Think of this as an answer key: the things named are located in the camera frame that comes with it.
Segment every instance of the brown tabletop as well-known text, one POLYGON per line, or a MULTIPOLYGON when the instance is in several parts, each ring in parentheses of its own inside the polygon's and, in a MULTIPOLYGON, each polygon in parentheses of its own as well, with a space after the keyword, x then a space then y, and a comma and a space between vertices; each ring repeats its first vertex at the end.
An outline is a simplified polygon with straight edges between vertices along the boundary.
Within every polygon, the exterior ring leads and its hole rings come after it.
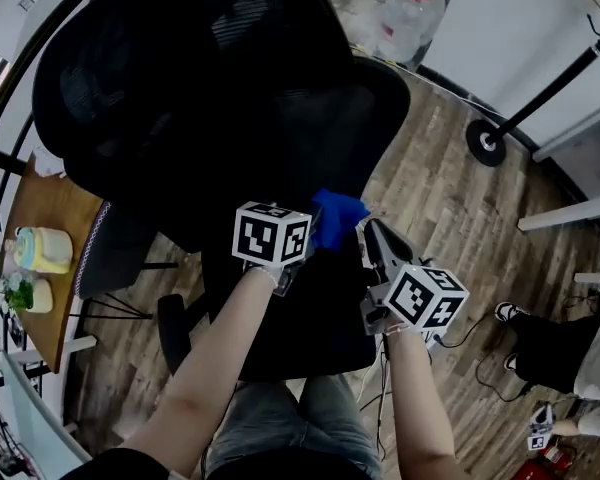
POLYGON ((73 260, 68 273, 37 274, 51 284, 53 309, 46 314, 19 314, 23 329, 49 369, 57 373, 73 301, 73 278, 102 199, 81 189, 69 178, 38 176, 34 162, 32 155, 18 185, 4 237, 15 238, 18 227, 46 227, 66 231, 73 242, 73 260))

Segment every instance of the black shirt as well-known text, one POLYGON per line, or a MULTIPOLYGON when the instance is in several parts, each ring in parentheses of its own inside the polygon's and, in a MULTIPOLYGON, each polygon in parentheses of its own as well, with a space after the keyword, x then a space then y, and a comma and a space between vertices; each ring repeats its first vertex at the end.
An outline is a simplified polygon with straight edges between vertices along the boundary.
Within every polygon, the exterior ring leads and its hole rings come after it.
MULTIPOLYGON (((128 448, 114 448, 73 470, 64 480, 107 478, 112 473, 124 478, 167 480, 169 471, 144 453, 128 448)), ((305 448, 289 447, 257 453, 219 467, 208 480, 245 478, 338 478, 369 480, 355 464, 338 455, 314 452, 305 448)))

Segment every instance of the white table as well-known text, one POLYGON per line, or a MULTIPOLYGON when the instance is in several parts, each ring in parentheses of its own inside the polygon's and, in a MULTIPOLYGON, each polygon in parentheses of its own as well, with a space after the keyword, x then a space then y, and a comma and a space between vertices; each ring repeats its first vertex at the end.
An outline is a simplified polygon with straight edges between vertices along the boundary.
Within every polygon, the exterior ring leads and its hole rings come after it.
POLYGON ((11 392, 20 443, 44 478, 61 478, 91 460, 38 396, 22 366, 3 353, 1 368, 11 392))
MULTIPOLYGON (((573 146, 576 142, 586 140, 588 131, 600 130, 600 109, 575 126, 564 131, 554 139, 550 140, 544 147, 539 149, 533 155, 536 162, 542 162, 546 158, 553 156, 563 148, 573 146)), ((583 170, 594 170, 599 166, 589 165, 583 160, 580 166, 583 170)), ((529 217, 524 217, 518 221, 518 228, 522 231, 557 226, 568 222, 576 222, 584 219, 595 219, 600 217, 600 195, 583 203, 574 204, 558 210, 552 210, 529 217)))

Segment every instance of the wooden floor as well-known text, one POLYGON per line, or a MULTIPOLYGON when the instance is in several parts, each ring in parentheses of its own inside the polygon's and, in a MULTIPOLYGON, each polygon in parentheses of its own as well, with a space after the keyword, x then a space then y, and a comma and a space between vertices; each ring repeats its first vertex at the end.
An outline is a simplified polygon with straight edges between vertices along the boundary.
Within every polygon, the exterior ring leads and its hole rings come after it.
MULTIPOLYGON (((335 4, 342 13, 360 1, 335 0, 335 4)), ((473 111, 423 82, 406 81, 412 94, 409 116, 374 171, 364 200, 374 215, 422 247, 425 256, 456 272, 469 288, 471 298, 445 341, 460 340, 501 300, 557 321, 586 315, 585 304, 567 309, 563 301, 585 293, 572 283, 575 272, 600 269, 600 231, 591 223, 580 223, 521 233, 516 228, 521 216, 570 202, 552 173, 531 163, 527 152, 512 144, 500 168, 478 164, 463 139, 473 111)), ((177 292, 193 301, 202 292, 199 256, 186 255, 159 237, 150 259, 179 261, 181 266, 145 272, 119 296, 145 311, 155 311, 157 299, 165 294, 177 292)), ((155 320, 91 320, 85 331, 97 336, 99 343, 76 355, 66 412, 78 422, 78 440, 95 454, 118 444, 147 419, 168 373, 155 320)), ((504 403, 492 389, 476 382, 476 366, 488 356, 480 367, 480 378, 504 397, 519 392, 523 383, 501 367, 513 340, 501 324, 487 318, 462 347, 438 348, 432 354, 458 459, 476 480, 511 478, 530 457, 525 446, 526 421, 534 407, 540 400, 563 398, 535 388, 525 398, 504 403)), ((356 395, 364 373, 349 377, 356 395)), ((361 405, 380 393, 377 365, 369 377, 361 405)), ((560 403, 558 413, 564 414, 569 406, 569 401, 560 403)), ((365 425, 374 434, 376 410, 373 404, 363 412, 365 425)), ((390 399, 381 434, 387 449, 385 477, 397 479, 390 399)), ((569 443, 581 454, 569 478, 600 480, 600 440, 578 438, 569 443)))

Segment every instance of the gray jeans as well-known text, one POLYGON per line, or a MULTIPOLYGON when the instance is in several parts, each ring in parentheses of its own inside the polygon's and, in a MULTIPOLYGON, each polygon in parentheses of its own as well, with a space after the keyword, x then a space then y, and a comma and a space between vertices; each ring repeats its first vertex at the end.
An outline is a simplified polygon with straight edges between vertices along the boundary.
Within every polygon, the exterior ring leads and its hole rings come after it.
POLYGON ((308 379, 300 402, 283 383, 245 384, 211 444, 207 474, 242 457, 298 446, 353 462, 382 480, 378 453, 343 375, 308 379))

